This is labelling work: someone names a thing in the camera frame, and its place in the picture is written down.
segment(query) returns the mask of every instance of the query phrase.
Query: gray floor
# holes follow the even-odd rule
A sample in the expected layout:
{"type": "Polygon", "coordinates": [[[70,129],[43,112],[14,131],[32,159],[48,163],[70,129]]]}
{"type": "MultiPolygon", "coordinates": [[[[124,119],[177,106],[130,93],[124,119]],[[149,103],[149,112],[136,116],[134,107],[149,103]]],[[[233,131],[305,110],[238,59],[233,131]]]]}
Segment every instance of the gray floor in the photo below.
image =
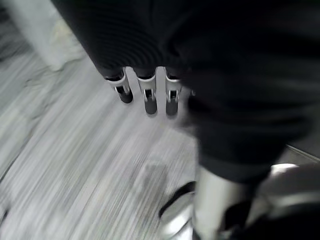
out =
{"type": "MultiPolygon", "coordinates": [[[[156,240],[157,211],[195,177],[196,140],[165,115],[122,103],[88,57],[50,72],[31,49],[0,65],[0,189],[11,202],[3,240],[156,240]]],[[[314,161],[288,149],[282,162],[314,161]]]]}

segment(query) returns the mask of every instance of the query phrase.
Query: mechanical part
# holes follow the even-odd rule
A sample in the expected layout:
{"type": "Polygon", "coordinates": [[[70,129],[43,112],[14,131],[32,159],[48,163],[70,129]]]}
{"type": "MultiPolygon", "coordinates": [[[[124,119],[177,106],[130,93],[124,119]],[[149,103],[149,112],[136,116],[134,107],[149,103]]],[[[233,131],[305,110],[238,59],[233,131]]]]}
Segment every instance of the mechanical part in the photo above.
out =
{"type": "Polygon", "coordinates": [[[201,166],[195,192],[193,228],[201,240],[216,240],[219,231],[225,230],[226,211],[251,199],[253,188],[221,178],[201,166]]]}
{"type": "Polygon", "coordinates": [[[138,83],[143,95],[144,108],[146,113],[155,114],[158,109],[156,99],[156,75],[153,75],[151,78],[146,79],[138,77],[138,83]]]}
{"type": "Polygon", "coordinates": [[[164,240],[192,240],[194,181],[180,187],[160,209],[160,234],[164,240]]]}
{"type": "MultiPolygon", "coordinates": [[[[294,164],[273,165],[269,179],[295,167],[294,164]]],[[[163,240],[229,239],[233,229],[227,229],[225,220],[228,213],[232,214],[230,210],[235,211],[238,219],[241,214],[239,210],[249,211],[251,204],[245,200],[251,199],[254,187],[225,180],[203,167],[197,177],[196,195],[196,182],[189,182],[180,187],[160,209],[159,231],[163,240]]]]}
{"type": "Polygon", "coordinates": [[[179,79],[165,77],[165,93],[166,93],[166,105],[165,112],[169,116],[176,115],[178,112],[179,94],[181,92],[182,85],[179,79]]]}
{"type": "Polygon", "coordinates": [[[130,85],[128,82],[127,75],[125,71],[122,71],[121,75],[113,78],[105,77],[110,86],[119,94],[120,99],[129,104],[134,99],[134,96],[131,92],[130,85]]]}

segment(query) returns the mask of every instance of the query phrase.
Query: black fabric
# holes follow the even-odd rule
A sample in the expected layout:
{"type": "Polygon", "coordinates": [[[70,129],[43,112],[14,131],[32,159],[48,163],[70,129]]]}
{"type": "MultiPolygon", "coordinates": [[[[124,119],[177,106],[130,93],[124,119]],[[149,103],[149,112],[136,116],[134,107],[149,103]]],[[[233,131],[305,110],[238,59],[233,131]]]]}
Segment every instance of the black fabric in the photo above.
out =
{"type": "Polygon", "coordinates": [[[200,163],[221,177],[264,176],[286,144],[312,127],[309,109],[320,98],[317,3],[53,2],[98,69],[188,69],[181,78],[196,92],[190,113],[200,163]]]}

